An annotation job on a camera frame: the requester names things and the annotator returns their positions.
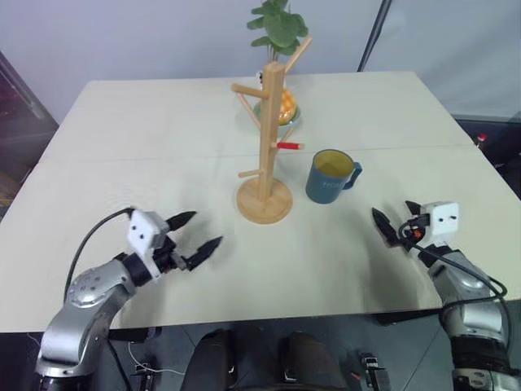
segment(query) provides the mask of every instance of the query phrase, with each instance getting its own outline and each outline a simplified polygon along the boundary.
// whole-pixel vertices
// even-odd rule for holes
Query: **potted plant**
[[[261,7],[253,8],[253,15],[259,18],[247,23],[250,30],[264,29],[266,35],[257,38],[252,46],[266,46],[268,62],[277,61],[280,55],[292,55],[300,45],[298,37],[306,37],[308,28],[304,18],[292,14],[291,8],[286,9],[287,0],[266,0]]]

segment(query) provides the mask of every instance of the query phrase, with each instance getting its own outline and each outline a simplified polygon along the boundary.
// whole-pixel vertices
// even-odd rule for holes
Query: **wooden mug tree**
[[[274,178],[275,156],[279,149],[302,149],[298,143],[287,143],[292,128],[277,142],[278,117],[282,100],[284,77],[295,65],[300,55],[307,49],[312,38],[307,37],[287,61],[266,64],[262,73],[262,90],[233,84],[231,89],[237,93],[239,100],[250,117],[260,128],[259,168],[239,173],[240,178],[256,176],[248,179],[239,188],[237,204],[245,218],[259,224],[271,224],[282,220],[291,210],[293,197],[287,186]],[[243,94],[262,99],[260,104],[260,121]]]

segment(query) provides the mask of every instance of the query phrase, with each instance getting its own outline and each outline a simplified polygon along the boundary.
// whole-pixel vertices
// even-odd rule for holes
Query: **blue mug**
[[[342,190],[355,184],[361,173],[361,165],[336,149],[325,149],[313,157],[309,171],[306,194],[319,204],[336,200]]]

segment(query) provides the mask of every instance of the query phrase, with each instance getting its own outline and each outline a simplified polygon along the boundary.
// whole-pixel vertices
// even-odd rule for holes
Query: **orange fruit in bowl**
[[[285,125],[295,116],[296,101],[289,90],[282,90],[282,100],[280,103],[280,114],[278,124]]]

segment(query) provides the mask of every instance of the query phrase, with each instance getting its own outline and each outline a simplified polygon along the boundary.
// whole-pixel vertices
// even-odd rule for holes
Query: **white wall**
[[[455,116],[518,116],[521,1],[393,0],[365,70],[416,71]]]
[[[93,79],[253,75],[259,0],[2,0],[0,51],[61,122]],[[293,72],[355,71],[379,0],[291,2],[314,42]]]

